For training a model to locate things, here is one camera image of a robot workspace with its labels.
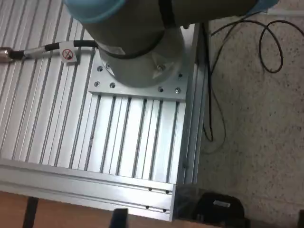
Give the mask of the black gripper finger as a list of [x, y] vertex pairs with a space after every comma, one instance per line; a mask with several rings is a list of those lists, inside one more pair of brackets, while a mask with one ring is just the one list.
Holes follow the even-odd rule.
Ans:
[[115, 209], [111, 218], [111, 228], [128, 227], [128, 209]]

